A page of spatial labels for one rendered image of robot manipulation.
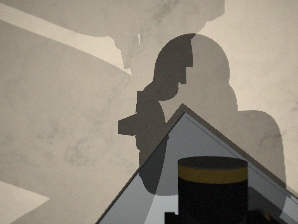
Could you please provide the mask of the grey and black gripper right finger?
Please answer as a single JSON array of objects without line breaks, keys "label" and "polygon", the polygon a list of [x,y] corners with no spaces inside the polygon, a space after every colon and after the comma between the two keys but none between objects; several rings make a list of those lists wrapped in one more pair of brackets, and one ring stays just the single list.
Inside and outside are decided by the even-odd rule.
[{"label": "grey and black gripper right finger", "polygon": [[259,211],[248,211],[248,224],[272,224]]}]

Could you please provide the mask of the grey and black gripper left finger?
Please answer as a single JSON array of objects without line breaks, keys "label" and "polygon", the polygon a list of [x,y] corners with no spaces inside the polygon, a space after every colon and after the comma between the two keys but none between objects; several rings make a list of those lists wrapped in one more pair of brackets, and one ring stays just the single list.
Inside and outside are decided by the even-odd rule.
[{"label": "grey and black gripper left finger", "polygon": [[175,215],[175,212],[165,212],[164,222],[165,224],[181,224],[180,218],[178,215]]}]

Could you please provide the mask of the black battery with gold end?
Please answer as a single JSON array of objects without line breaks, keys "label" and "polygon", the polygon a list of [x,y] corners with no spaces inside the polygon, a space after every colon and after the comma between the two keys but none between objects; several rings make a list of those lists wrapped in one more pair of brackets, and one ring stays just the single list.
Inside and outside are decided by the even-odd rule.
[{"label": "black battery with gold end", "polygon": [[222,156],[178,160],[181,224],[248,224],[248,162]]},{"label": "black battery with gold end", "polygon": [[280,224],[277,220],[275,220],[273,217],[271,217],[268,213],[266,213],[264,210],[261,208],[255,208],[251,211],[259,211],[261,214],[263,214],[271,223],[273,224]]}]

